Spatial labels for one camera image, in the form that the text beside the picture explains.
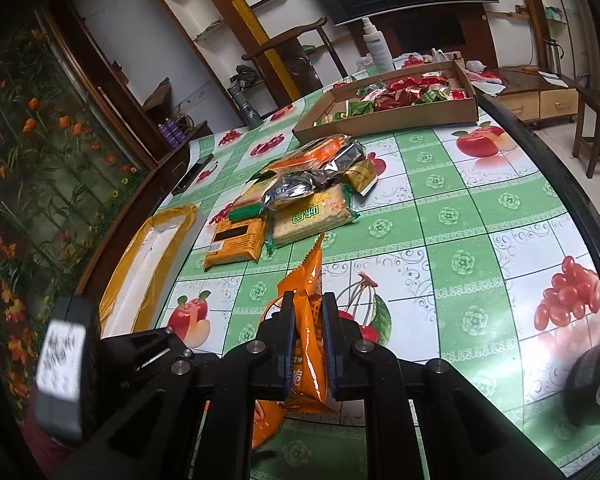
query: smartphone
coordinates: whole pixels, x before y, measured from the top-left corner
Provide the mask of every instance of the smartphone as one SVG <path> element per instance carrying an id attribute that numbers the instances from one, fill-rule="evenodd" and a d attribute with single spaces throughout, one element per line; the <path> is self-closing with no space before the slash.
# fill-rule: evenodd
<path id="1" fill-rule="evenodd" d="M 179 181 L 178 185 L 173 188 L 171 194 L 173 196 L 179 195 L 186 191 L 187 187 L 191 185 L 191 183 L 196 179 L 196 177 L 200 174 L 200 172 L 204 169 L 204 167 L 211 162 L 214 158 L 213 153 L 209 153 L 207 156 L 203 156 L 199 158 L 198 161 L 193 165 L 193 167 L 187 171 L 185 176 L 182 177 L 182 180 Z"/>

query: floral wallpaper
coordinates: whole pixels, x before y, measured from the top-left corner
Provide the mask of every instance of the floral wallpaper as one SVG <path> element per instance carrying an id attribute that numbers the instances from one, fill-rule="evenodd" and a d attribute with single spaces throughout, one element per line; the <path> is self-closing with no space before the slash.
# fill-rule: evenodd
<path id="1" fill-rule="evenodd" d="M 146 171 L 74 86 L 32 12 L 0 44 L 0 371 L 23 420 L 50 308 Z"/>

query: floor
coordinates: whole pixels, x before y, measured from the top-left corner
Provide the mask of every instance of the floor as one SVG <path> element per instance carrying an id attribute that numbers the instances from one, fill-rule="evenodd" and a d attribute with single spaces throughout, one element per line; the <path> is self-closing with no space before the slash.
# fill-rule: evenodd
<path id="1" fill-rule="evenodd" d="M 587 109 L 584 127 L 585 136 L 593 135 L 595 120 L 593 111 Z M 536 135 L 544 140 L 544 143 L 560 158 L 567 169 L 573 173 L 573 176 L 576 177 L 600 213 L 600 163 L 596 166 L 596 173 L 593 178 L 587 178 L 585 171 L 589 159 L 583 153 L 580 153 L 580 159 L 571 156 L 575 131 L 575 123 L 556 124 L 535 130 Z"/>

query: spray bottle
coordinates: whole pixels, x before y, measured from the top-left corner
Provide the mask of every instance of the spray bottle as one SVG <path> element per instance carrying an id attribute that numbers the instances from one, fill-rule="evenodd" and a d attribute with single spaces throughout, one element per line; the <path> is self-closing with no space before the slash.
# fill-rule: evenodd
<path id="1" fill-rule="evenodd" d="M 365 40 L 366 47 L 369 49 L 374 65 L 378 73 L 391 72 L 395 70 L 394 60 L 391 57 L 389 47 L 386 45 L 384 35 L 382 32 L 376 29 L 376 26 L 371 23 L 369 18 L 362 18 L 362 24 L 365 27 Z"/>

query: open cardboard tray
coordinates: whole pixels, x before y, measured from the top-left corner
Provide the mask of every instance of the open cardboard tray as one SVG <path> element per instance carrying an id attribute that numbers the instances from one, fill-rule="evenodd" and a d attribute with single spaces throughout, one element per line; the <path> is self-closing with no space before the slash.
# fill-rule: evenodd
<path id="1" fill-rule="evenodd" d="M 356 92 L 360 88 L 382 81 L 386 84 L 407 76 L 419 76 L 427 72 L 442 72 L 449 79 L 451 88 L 462 88 L 467 99 L 413 105 L 382 112 L 360 115 L 333 123 L 314 126 L 315 121 L 328 114 L 345 111 L 346 100 L 360 100 Z M 301 144 L 334 134 L 347 134 L 360 137 L 391 130 L 403 130 L 434 124 L 475 123 L 478 121 L 478 105 L 474 88 L 455 61 L 429 63 L 426 65 L 403 68 L 394 72 L 385 72 L 373 77 L 338 86 L 325 92 L 314 106 L 300 119 L 294 133 Z"/>

